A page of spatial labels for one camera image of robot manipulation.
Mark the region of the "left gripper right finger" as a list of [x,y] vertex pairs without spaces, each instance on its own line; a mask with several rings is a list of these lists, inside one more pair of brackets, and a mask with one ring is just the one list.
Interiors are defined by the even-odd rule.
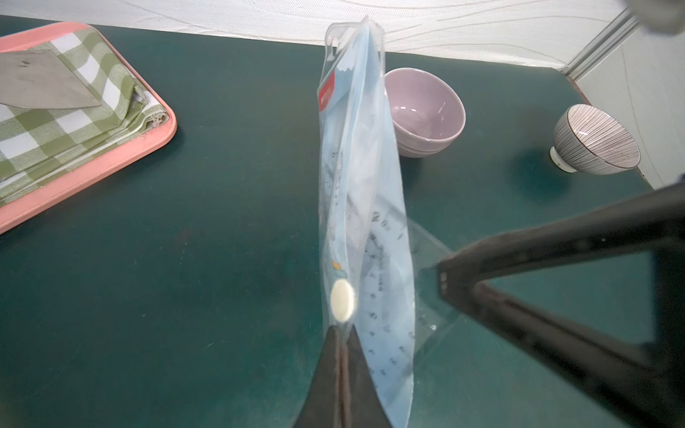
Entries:
[[342,427],[391,428],[355,327],[341,348],[340,376]]

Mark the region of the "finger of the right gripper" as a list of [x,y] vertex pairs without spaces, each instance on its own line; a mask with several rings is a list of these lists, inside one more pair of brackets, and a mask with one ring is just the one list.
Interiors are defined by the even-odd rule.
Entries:
[[[632,253],[652,257],[656,339],[621,342],[500,292],[492,278]],[[684,185],[494,235],[437,266],[440,294],[635,427],[684,424]]]

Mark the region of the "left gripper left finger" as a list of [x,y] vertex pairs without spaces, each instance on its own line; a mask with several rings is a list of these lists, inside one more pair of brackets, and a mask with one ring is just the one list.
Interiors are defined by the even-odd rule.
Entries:
[[342,427],[342,347],[338,329],[330,326],[319,354],[310,390],[294,422],[295,428]]

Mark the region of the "clear triangle ruler small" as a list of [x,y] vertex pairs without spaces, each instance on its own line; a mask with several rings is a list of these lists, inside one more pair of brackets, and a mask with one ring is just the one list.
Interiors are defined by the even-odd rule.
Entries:
[[419,365],[458,319],[439,294],[449,249],[404,212],[374,212],[365,247],[356,328],[371,367]]

